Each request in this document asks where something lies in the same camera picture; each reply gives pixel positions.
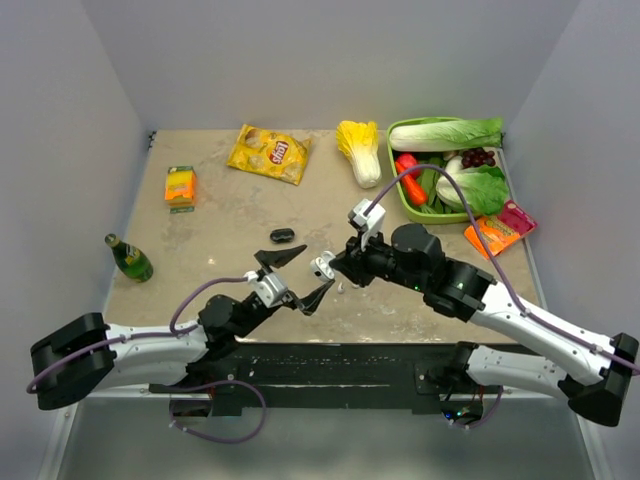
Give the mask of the white earbud charging case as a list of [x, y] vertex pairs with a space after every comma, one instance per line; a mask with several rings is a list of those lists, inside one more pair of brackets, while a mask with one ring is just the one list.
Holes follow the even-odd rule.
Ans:
[[334, 270], [330, 266], [330, 262], [335, 255], [330, 251], [324, 251], [320, 256], [310, 262], [310, 268], [316, 278], [323, 282], [329, 282], [335, 279]]

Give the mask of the black earbud charging case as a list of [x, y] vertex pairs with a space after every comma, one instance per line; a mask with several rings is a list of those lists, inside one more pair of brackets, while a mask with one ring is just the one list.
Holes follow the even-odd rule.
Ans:
[[272, 230], [269, 238], [274, 244], [290, 243], [295, 239], [295, 232], [291, 228], [279, 228]]

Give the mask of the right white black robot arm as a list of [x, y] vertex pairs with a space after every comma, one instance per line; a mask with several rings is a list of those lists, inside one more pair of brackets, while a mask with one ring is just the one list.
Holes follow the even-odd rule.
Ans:
[[520, 354], [460, 346], [442, 370], [452, 390], [515, 387], [564, 400], [596, 424], [619, 424], [639, 348], [635, 338], [592, 332], [523, 300], [491, 274], [447, 257], [440, 240], [418, 224], [396, 228], [389, 241], [381, 234], [352, 237], [330, 265], [361, 287], [380, 278], [415, 290], [435, 312], [527, 348]]

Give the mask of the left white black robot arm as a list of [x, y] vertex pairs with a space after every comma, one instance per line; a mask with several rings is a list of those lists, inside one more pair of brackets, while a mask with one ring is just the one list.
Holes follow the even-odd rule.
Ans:
[[27, 393], [40, 409], [57, 410], [89, 394], [137, 384], [157, 384], [185, 392], [200, 390], [207, 368], [200, 361], [224, 358], [244, 338], [279, 309], [312, 315], [332, 286], [335, 275], [325, 251], [311, 264], [320, 287], [300, 298], [278, 274], [304, 251], [260, 250], [259, 269], [239, 277], [251, 292], [243, 300], [226, 295], [211, 297], [196, 319], [181, 323], [176, 317], [156, 327], [108, 324], [99, 312], [84, 314], [37, 341], [30, 349], [33, 379]]

